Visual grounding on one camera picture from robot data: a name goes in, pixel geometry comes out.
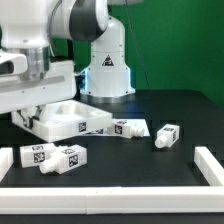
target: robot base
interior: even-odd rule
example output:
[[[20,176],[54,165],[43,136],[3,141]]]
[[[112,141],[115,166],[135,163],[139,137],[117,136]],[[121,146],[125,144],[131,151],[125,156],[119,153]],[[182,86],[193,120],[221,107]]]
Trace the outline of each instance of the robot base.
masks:
[[[80,95],[81,100],[89,101],[93,103],[122,103],[128,100],[133,100],[135,98],[135,91],[131,94],[127,94],[120,97],[96,97],[89,94]]]

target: black table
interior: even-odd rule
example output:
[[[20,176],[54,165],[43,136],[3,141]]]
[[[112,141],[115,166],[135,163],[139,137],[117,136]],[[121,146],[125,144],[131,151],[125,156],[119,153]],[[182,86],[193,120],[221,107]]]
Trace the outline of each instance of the black table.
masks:
[[[145,119],[150,137],[78,136],[56,145],[84,146],[88,164],[62,175],[40,174],[38,167],[22,169],[19,147],[44,143],[0,116],[0,147],[13,147],[14,164],[0,187],[206,186],[193,162],[195,146],[206,146],[222,164],[224,110],[197,91],[137,91],[121,104],[90,104],[113,113],[114,118]],[[165,124],[180,126],[180,139],[157,149],[157,131]],[[0,223],[223,223],[224,214],[118,214],[118,215],[1,215]]]

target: green wall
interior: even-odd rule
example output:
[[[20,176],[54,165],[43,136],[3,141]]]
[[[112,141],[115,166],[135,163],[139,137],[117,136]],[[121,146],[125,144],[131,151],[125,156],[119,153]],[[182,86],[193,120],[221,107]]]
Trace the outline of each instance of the green wall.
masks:
[[[224,108],[224,0],[145,0],[130,11],[151,89],[199,90]],[[113,14],[127,23],[125,7]],[[127,34],[127,63],[145,89]]]

